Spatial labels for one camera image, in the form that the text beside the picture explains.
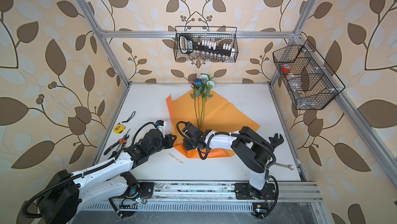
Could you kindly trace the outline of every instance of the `open-end wrench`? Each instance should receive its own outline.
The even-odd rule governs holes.
[[[290,169],[290,170],[294,170],[294,166],[291,165],[291,164],[286,165],[286,164],[274,163],[274,165],[278,165],[278,166],[280,166],[280,167],[285,167],[285,168],[288,168],[288,169]]]

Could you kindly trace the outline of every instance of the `wire basket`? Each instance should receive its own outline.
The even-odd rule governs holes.
[[[176,62],[205,61],[235,63],[239,49],[235,27],[176,26]]]
[[[315,61],[309,52],[311,47],[306,41],[273,52],[275,66],[296,110],[321,110],[345,88],[325,60],[324,65]],[[341,84],[332,82],[326,73]]]

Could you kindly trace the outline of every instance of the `paper label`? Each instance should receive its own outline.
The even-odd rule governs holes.
[[[176,157],[175,155],[173,155],[172,153],[168,153],[168,155],[173,158],[176,162],[178,162],[179,164],[185,164],[185,162],[183,160],[181,160],[180,158]]]

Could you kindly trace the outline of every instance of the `yellow tape measure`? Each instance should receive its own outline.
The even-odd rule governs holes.
[[[126,121],[124,121],[124,122],[129,122],[129,120],[131,120],[132,117],[134,117],[134,116],[135,116],[135,111],[132,112],[131,116],[130,116]],[[124,126],[121,124],[121,123],[124,123],[124,122],[118,123],[118,124],[113,128],[113,132],[115,132],[115,133],[122,133],[122,132],[126,129],[126,127],[124,127]]]
[[[123,125],[117,124],[116,127],[113,128],[113,132],[122,133],[125,129],[126,127],[124,127]]]

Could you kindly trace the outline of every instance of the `leaf-patterned wallpaper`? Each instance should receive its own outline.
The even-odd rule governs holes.
[[[397,0],[318,0],[303,32],[394,157],[396,9]],[[319,185],[335,224],[395,223],[397,191],[336,102],[320,111],[297,111],[281,80],[275,91],[309,179]]]
[[[284,46],[283,39],[237,40],[239,54],[235,63],[175,61],[174,40],[160,38],[113,38],[111,46],[127,77],[132,82],[188,82],[196,75],[214,75],[215,82],[268,82],[275,66],[271,53]]]
[[[292,31],[306,0],[87,0],[105,30],[233,26],[241,31]]]
[[[18,215],[23,201],[56,172],[88,166],[124,89],[76,6],[0,0],[0,193],[12,199],[4,223],[31,223]]]

